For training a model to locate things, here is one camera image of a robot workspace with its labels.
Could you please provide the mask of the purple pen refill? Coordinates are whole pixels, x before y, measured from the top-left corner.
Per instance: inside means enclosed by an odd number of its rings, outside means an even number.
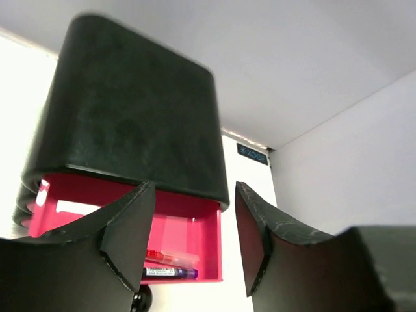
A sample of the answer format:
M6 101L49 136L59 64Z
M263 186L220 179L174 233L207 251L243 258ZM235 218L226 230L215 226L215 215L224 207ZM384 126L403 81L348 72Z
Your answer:
M142 280L196 280L199 273L194 268L144 267Z

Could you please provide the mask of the red pen refill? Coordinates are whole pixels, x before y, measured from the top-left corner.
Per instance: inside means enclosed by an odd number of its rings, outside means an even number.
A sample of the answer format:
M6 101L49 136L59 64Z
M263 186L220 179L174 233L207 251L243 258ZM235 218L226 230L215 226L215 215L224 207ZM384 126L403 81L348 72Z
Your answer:
M181 268L193 268L200 261L198 255L191 253L167 252L163 250L150 249L146 250L145 259L151 263Z

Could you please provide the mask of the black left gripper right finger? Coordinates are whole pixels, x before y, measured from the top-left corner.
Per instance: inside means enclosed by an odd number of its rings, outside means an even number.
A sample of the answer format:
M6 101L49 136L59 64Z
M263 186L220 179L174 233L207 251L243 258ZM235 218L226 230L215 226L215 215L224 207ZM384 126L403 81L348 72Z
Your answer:
M235 187L246 294L255 311L414 311L415 228L315 229Z

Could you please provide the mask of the pink top drawer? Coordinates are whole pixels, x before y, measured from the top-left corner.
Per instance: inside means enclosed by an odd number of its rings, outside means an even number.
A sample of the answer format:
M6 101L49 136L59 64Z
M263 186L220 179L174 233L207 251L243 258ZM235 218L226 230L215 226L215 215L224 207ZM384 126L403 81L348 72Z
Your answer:
M32 217L23 225L29 235L73 222L108 205L133 186L73 174L51 174L26 204ZM221 209L213 200L158 190L147 249L198 255L193 283L222 281ZM176 267L144 262L147 267Z

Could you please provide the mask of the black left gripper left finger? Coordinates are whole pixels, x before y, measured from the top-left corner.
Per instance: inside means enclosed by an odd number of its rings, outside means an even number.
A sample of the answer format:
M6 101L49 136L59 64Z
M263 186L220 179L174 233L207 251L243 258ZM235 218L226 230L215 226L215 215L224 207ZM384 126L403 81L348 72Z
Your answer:
M2 311L129 311L155 209L145 182L40 237L1 240Z

